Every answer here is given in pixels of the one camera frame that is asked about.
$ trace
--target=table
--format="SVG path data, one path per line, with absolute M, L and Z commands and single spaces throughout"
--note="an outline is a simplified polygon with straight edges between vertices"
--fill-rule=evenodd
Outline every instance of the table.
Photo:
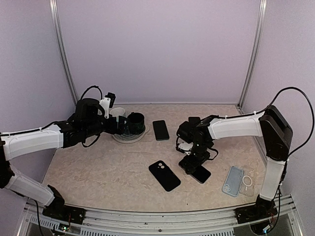
M 123 105 L 127 113 L 141 112 L 150 127 L 144 138 L 134 144 L 120 144 L 102 134 L 90 148 L 81 144 L 56 151 L 44 179 L 55 187 L 67 204 L 100 209 L 176 212 L 231 207 L 255 202 L 261 189 L 265 166 L 252 137 L 233 137 L 214 141 L 219 151 L 203 166 L 212 175 L 200 184 L 178 166 L 184 155 L 175 150 L 178 126 L 190 116 L 236 115 L 232 105 Z M 152 121 L 166 122 L 170 139 L 156 141 Z M 148 167 L 163 160 L 181 180 L 181 185 L 166 192 Z M 231 166 L 247 165 L 256 170 L 253 197 L 233 198 L 222 193 Z

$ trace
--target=white ring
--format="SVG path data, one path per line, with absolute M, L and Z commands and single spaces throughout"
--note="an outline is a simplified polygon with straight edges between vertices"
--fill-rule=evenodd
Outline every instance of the white ring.
M 249 185 L 247 185 L 247 184 L 245 184 L 245 182 L 244 182 L 244 178 L 245 177 L 248 177 L 250 180 L 251 180 L 251 184 L 249 184 Z M 243 176 L 243 184 L 246 186 L 246 187 L 251 187 L 252 186 L 252 178 L 251 177 L 249 177 L 249 176 Z

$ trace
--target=white wall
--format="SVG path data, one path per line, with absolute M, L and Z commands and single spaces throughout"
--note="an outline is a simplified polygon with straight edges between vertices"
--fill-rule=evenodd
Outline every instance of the white wall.
M 97 84 L 118 103 L 238 102 L 258 0 L 59 0 L 58 9 L 78 94 Z
M 315 1 L 268 1 L 266 20 L 244 110 L 264 108 L 278 90 L 301 88 L 315 106 Z M 291 150 L 307 138 L 310 109 L 296 91 L 284 92 L 275 102 L 293 129 Z M 315 137 L 288 163 L 283 191 L 291 193 L 306 235 L 315 225 Z
M 74 106 L 58 52 L 48 0 L 0 1 L 0 132 L 67 118 Z M 42 181 L 53 150 L 11 163 Z M 26 199 L 0 189 L 0 235 L 12 236 Z

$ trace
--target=black mug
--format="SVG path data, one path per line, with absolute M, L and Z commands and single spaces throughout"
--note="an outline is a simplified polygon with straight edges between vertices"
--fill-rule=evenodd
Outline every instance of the black mug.
M 127 125 L 131 134 L 142 134 L 146 129 L 144 125 L 144 115 L 138 112 L 132 112 L 128 116 Z

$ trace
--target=ventilation grille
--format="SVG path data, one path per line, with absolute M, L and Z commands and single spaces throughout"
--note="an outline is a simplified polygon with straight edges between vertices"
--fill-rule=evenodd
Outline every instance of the ventilation grille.
M 59 226 L 59 223 L 52 222 L 51 220 L 46 220 L 46 219 L 40 218 L 39 221 L 40 221 L 41 227 L 45 227 L 48 229 L 53 229 L 54 227 L 55 227 L 55 229 L 57 229 Z M 32 215 L 31 216 L 31 222 L 38 225 L 37 217 Z
M 81 228 L 80 235 L 81 236 L 126 236 L 127 234 L 113 234 L 113 233 L 106 233 L 104 231 Z M 202 235 L 189 234 L 188 236 L 235 236 L 235 234 L 234 234 L 233 229 L 230 229 L 230 230 L 225 230 L 225 231 L 215 231 L 209 234 L 202 234 Z

